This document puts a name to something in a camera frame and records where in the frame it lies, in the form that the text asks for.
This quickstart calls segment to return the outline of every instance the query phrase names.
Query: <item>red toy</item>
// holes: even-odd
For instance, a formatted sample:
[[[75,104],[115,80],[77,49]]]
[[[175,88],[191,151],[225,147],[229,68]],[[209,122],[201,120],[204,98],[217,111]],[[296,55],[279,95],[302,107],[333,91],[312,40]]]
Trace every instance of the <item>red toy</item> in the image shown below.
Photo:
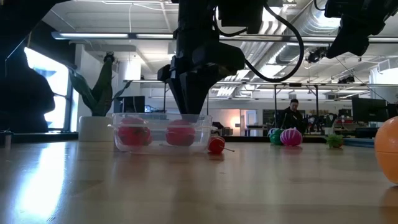
[[[172,146],[191,146],[195,141],[195,128],[188,121],[172,121],[166,130],[166,141]]]
[[[225,139],[222,138],[221,136],[211,136],[209,139],[209,144],[207,149],[212,153],[212,154],[221,154],[225,148]]]
[[[121,124],[146,124],[142,118],[124,118]],[[126,146],[148,146],[152,142],[150,129],[147,127],[120,127],[118,136]]]

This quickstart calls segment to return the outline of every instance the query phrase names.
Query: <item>ceiling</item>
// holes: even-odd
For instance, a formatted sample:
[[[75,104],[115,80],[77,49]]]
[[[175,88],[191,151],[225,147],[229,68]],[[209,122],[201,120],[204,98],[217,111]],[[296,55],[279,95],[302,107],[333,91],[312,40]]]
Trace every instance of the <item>ceiling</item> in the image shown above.
[[[177,28],[178,6],[175,4],[162,3],[162,5],[139,6],[86,1],[68,1],[57,4],[43,20],[62,32],[171,33]],[[288,20],[297,15],[310,3],[310,0],[296,0],[296,2],[296,6],[285,8],[284,13]],[[387,21],[386,28],[380,35],[397,35],[397,28],[398,16],[391,17]],[[87,44],[135,45],[146,63],[143,66],[142,74],[146,79],[149,79],[155,78],[154,72],[169,62],[169,43],[170,41],[166,40],[91,40]],[[241,46],[242,44],[241,42],[228,43],[236,46]],[[397,51],[398,45],[371,45],[366,55],[362,57],[361,62],[359,61],[359,57],[351,54],[344,54],[338,58],[347,68],[356,68],[355,74],[358,78],[363,82],[367,82],[369,67],[377,65],[377,63],[372,61],[381,61],[385,60],[385,57],[398,55]],[[118,56],[119,59],[126,59],[129,57],[129,52],[124,52]],[[337,82],[338,75],[346,70],[344,66],[335,58],[325,58],[320,63],[312,65],[303,63],[299,71],[289,81]],[[293,67],[288,66],[284,72],[289,72]]]

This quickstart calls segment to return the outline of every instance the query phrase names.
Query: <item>ceiling duct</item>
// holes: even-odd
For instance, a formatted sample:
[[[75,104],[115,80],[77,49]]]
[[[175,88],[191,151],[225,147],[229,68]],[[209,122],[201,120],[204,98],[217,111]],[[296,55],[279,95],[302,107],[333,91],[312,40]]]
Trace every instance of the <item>ceiling duct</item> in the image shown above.
[[[327,0],[318,0],[318,7],[325,8]],[[303,13],[293,23],[301,35],[331,35],[337,31],[340,19],[326,18],[323,11],[317,10],[312,1],[303,10]],[[294,35],[291,30],[285,34]],[[288,64],[299,56],[300,48],[286,43],[274,43],[265,56],[255,65],[263,75],[273,77],[282,71]],[[262,81],[252,72],[248,74],[251,82]]]

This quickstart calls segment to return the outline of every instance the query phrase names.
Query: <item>wooden table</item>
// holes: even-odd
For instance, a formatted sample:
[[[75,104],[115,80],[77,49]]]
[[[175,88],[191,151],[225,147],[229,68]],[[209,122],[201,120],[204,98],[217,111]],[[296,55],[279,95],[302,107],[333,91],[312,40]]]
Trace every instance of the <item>wooden table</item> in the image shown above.
[[[0,153],[0,223],[398,223],[398,189],[372,149],[227,147],[222,160],[13,145]]]

